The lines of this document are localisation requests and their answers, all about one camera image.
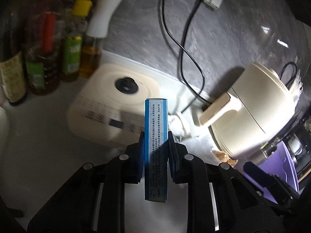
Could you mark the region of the red cap oil bottle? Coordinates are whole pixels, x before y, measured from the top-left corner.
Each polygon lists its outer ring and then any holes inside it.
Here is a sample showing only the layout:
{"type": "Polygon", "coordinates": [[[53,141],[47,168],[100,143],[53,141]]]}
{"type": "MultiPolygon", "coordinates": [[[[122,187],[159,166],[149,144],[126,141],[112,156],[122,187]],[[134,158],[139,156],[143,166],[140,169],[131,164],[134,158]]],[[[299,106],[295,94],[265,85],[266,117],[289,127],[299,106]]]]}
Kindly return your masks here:
{"type": "Polygon", "coordinates": [[[28,20],[25,55],[28,84],[35,95],[47,95],[59,86],[65,24],[61,0],[36,2],[28,20]]]}

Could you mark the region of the dark soy sauce bottle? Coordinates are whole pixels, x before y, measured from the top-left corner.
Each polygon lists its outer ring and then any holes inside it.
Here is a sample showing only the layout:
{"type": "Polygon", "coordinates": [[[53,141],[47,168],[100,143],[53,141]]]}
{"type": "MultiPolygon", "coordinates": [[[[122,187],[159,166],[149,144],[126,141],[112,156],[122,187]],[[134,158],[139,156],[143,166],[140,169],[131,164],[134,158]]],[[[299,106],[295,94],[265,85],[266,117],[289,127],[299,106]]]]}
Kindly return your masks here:
{"type": "Polygon", "coordinates": [[[1,14],[1,88],[12,106],[27,96],[22,47],[24,19],[19,0],[10,0],[1,14]]]}

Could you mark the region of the white top oil sprayer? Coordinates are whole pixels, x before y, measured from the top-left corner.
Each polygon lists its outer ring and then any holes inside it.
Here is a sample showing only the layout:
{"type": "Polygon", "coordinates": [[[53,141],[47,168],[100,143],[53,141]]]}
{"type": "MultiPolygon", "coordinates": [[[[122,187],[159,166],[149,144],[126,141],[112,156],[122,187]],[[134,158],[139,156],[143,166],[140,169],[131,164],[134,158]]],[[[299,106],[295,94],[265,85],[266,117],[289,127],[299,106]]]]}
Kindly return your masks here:
{"type": "Polygon", "coordinates": [[[108,35],[111,18],[122,0],[97,0],[81,50],[79,76],[90,78],[100,65],[102,42],[108,35]]]}

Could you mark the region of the white paper wrapper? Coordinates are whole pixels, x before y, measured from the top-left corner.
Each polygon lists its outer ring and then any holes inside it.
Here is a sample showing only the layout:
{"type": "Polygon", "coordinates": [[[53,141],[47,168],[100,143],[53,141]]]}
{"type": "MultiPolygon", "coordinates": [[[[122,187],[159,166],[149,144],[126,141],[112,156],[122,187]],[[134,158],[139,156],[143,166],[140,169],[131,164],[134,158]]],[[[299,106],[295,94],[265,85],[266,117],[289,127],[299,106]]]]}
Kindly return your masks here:
{"type": "Polygon", "coordinates": [[[168,115],[168,128],[175,136],[191,136],[192,121],[180,112],[168,115]]]}

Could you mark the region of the cream air fryer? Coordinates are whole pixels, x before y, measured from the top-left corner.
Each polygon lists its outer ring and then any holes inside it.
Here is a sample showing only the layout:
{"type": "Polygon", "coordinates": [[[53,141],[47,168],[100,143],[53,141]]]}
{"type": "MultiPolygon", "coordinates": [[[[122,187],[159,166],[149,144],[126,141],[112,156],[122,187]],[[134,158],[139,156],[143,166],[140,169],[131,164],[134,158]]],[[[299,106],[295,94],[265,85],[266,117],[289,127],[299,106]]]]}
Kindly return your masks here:
{"type": "Polygon", "coordinates": [[[238,159],[270,141],[294,116],[294,96],[277,73],[252,63],[200,116],[218,147],[238,159]]]}

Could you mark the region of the cream induction cooktop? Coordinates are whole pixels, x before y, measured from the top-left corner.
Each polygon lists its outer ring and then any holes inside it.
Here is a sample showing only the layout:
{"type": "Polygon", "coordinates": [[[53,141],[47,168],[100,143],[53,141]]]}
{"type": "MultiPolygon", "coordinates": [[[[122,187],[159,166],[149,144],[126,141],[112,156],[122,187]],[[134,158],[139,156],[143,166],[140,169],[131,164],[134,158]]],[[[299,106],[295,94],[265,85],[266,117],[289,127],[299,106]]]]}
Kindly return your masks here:
{"type": "Polygon", "coordinates": [[[67,113],[72,133],[111,148],[134,144],[144,131],[145,100],[160,97],[156,72],[102,65],[67,113]]]}

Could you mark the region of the small crumpled brown paper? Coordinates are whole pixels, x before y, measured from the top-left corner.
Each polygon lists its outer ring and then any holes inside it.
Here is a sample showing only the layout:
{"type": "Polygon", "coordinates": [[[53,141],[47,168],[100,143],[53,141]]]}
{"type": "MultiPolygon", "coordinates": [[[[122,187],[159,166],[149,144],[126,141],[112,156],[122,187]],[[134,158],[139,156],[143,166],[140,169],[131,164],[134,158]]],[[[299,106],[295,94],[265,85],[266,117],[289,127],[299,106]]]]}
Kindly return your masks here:
{"type": "Polygon", "coordinates": [[[231,167],[235,167],[238,163],[237,159],[230,158],[229,155],[225,151],[214,150],[212,153],[216,158],[215,165],[219,165],[220,163],[227,163],[231,167]]]}

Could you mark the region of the white enamel mug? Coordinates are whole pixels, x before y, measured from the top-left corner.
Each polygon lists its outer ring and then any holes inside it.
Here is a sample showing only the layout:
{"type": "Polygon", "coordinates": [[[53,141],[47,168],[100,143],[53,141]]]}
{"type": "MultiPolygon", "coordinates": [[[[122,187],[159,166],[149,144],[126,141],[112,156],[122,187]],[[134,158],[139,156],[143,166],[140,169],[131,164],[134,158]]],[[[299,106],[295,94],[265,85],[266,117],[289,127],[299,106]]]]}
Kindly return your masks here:
{"type": "Polygon", "coordinates": [[[301,154],[303,147],[299,138],[295,134],[289,139],[288,145],[295,156],[301,154]]]}

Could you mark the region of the hanging white plastic bags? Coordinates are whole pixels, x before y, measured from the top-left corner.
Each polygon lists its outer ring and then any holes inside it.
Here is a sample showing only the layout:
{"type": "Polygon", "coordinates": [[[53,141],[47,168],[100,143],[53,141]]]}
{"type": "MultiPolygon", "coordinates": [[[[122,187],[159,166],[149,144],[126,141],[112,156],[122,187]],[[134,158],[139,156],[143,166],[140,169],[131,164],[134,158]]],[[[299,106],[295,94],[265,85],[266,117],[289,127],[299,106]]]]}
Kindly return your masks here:
{"type": "Polygon", "coordinates": [[[295,104],[298,103],[299,98],[303,92],[303,83],[301,82],[301,77],[297,75],[289,89],[295,104]]]}

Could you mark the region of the yellow cap green label bottle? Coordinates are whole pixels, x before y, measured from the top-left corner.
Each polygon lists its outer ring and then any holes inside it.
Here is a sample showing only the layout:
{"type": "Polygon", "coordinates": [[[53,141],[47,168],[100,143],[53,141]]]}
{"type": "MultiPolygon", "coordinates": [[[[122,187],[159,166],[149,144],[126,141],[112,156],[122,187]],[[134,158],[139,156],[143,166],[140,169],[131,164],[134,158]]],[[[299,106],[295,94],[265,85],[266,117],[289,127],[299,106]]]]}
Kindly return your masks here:
{"type": "Polygon", "coordinates": [[[87,17],[92,7],[91,0],[75,0],[68,13],[63,41],[62,81],[72,82],[79,76],[83,36],[87,29],[87,17]]]}

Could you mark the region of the black dish rack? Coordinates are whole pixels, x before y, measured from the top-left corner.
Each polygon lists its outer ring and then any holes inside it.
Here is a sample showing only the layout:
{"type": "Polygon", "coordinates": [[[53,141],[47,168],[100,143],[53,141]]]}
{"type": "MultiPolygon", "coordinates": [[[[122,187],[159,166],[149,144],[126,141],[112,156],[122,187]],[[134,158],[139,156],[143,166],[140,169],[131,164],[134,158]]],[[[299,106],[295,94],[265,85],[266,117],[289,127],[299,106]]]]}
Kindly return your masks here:
{"type": "Polygon", "coordinates": [[[293,127],[285,139],[285,144],[300,183],[310,174],[310,111],[293,127]]]}

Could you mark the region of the purple plastic bucket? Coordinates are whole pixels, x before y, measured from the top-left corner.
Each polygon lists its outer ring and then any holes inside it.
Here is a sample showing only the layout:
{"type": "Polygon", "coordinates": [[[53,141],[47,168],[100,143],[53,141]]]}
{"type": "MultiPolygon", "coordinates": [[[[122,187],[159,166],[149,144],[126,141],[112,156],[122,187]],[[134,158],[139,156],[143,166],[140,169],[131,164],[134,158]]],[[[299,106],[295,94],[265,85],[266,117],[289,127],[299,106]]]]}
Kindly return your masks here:
{"type": "Polygon", "coordinates": [[[278,175],[280,179],[299,193],[299,184],[294,162],[284,142],[277,145],[276,151],[258,166],[265,173],[278,175]]]}

